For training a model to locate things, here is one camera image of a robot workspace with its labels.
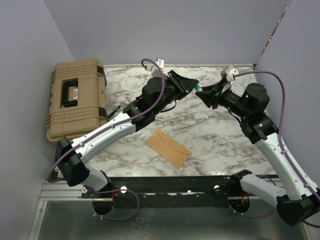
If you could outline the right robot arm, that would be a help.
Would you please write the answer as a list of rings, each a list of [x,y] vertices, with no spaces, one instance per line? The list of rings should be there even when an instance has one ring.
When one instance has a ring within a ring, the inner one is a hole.
[[[295,226],[320,211],[320,189],[312,180],[303,182],[295,169],[301,167],[290,151],[279,140],[279,129],[264,110],[270,98],[266,88],[259,83],[247,85],[242,96],[230,89],[224,90],[225,83],[205,86],[196,91],[204,104],[212,109],[221,106],[239,116],[240,128],[249,141],[266,157],[280,178],[283,187],[277,187],[258,178],[249,170],[232,175],[229,189],[240,196],[244,192],[253,194],[272,205],[280,218],[289,226]]]

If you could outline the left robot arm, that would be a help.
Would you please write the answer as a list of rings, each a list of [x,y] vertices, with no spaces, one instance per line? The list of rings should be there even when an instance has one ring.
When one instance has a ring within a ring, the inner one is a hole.
[[[70,187],[83,184],[92,188],[97,196],[106,197],[111,190],[109,178],[102,170],[88,166],[88,162],[117,140],[151,124],[168,104],[186,97],[198,83],[173,70],[167,78],[152,77],[142,88],[141,95],[115,118],[73,140],[61,138],[57,142],[55,162],[64,180]]]

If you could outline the green white glue stick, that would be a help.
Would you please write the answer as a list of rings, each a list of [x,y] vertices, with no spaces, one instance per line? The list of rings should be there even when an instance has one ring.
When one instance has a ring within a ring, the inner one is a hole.
[[[196,86],[195,86],[195,90],[196,90],[197,92],[201,92],[203,89],[202,89],[199,85],[196,85]]]

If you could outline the brown paper envelope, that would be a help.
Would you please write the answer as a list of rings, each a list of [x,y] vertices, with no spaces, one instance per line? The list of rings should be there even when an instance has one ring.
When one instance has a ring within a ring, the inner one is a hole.
[[[176,169],[180,169],[192,154],[190,150],[159,128],[146,141],[146,145]]]

